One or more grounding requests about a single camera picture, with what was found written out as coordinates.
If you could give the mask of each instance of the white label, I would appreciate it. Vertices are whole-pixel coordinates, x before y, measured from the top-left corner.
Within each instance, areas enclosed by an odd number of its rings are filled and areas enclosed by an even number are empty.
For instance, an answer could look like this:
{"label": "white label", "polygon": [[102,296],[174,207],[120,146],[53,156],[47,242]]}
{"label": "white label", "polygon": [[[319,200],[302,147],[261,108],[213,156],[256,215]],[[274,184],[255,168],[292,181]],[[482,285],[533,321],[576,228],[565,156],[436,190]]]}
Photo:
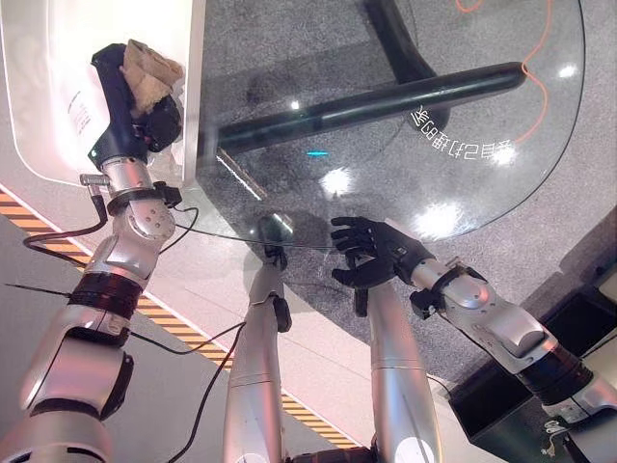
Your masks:
{"label": "white label", "polygon": [[61,94],[79,151],[86,155],[109,125],[107,100],[96,68],[71,72],[63,79]]}

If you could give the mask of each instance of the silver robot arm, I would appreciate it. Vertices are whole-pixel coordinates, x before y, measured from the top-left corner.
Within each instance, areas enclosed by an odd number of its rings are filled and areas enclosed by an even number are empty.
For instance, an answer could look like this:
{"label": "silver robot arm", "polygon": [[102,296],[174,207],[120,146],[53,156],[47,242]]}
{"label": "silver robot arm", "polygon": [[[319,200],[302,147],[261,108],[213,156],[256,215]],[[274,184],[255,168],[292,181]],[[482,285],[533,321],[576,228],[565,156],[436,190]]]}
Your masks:
{"label": "silver robot arm", "polygon": [[24,419],[0,442],[2,462],[109,462],[102,421],[117,411],[133,360],[124,353],[129,323],[159,252],[174,233],[164,183],[153,184],[147,147],[134,136],[128,88],[121,76],[122,45],[93,56],[110,125],[91,151],[101,176],[82,176],[99,216],[107,186],[113,234],[96,248],[68,304],[45,333],[23,380]]}
{"label": "silver robot arm", "polygon": [[423,289],[416,302],[444,312],[542,402],[551,417],[570,424],[566,444],[576,461],[617,462],[617,390],[566,350],[521,307],[501,299],[480,275],[463,265],[424,259],[411,283]]}

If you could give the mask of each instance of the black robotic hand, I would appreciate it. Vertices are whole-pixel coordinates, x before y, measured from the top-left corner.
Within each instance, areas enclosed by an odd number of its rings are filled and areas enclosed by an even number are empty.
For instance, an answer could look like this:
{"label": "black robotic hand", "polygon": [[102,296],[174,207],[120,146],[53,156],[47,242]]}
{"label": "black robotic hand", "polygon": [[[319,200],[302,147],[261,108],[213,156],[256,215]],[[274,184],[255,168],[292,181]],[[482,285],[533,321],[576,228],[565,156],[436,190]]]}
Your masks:
{"label": "black robotic hand", "polygon": [[418,240],[384,222],[364,217],[336,217],[331,222],[335,227],[348,227],[331,233],[336,248],[345,254],[350,267],[332,272],[333,278],[343,285],[366,289],[394,276],[408,285],[416,266],[425,259],[435,258]]}

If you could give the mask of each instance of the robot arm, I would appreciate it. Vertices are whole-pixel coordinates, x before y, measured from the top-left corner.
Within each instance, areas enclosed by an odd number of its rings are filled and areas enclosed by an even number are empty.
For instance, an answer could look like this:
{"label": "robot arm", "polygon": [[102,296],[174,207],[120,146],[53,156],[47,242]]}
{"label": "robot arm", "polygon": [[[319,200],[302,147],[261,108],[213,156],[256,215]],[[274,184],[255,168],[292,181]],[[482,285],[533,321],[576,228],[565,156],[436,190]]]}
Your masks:
{"label": "robot arm", "polygon": [[121,347],[159,252],[174,233],[168,205],[178,200],[171,199],[174,189],[152,183],[147,147],[133,136],[121,47],[93,56],[111,123],[90,155],[102,175],[82,178],[93,196],[107,186],[113,234],[96,248],[40,343],[21,391],[26,417],[0,443],[1,461],[111,461],[101,422],[124,400],[133,361]]}
{"label": "robot arm", "polygon": [[571,425],[568,450],[576,461],[614,463],[617,451],[617,390],[590,371],[521,307],[501,299],[472,269],[423,260],[410,283],[416,312],[444,312],[459,330],[514,374],[551,417]]}
{"label": "robot arm", "polygon": [[[448,321],[523,382],[548,415],[572,426],[567,447],[582,458],[577,462],[617,462],[617,391],[531,314],[501,299],[471,268],[439,263],[419,241],[390,224],[342,217],[333,225],[349,227],[333,233],[336,247],[350,263],[350,270],[333,271],[335,279],[354,287],[357,297],[367,288],[370,295],[395,275],[419,287],[421,291],[411,297],[416,313],[423,318],[435,311],[445,313]],[[362,263],[356,266],[359,259]],[[384,402],[374,402],[377,416]]]}

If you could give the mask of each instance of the cyan light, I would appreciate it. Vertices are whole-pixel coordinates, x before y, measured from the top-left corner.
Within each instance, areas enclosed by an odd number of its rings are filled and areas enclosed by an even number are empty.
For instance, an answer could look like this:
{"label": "cyan light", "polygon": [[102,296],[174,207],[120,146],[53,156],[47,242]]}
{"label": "cyan light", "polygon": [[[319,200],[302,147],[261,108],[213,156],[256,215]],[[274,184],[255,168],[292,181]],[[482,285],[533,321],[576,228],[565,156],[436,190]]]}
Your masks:
{"label": "cyan light", "polygon": [[310,157],[322,157],[327,156],[329,153],[327,151],[307,151],[307,156]]}

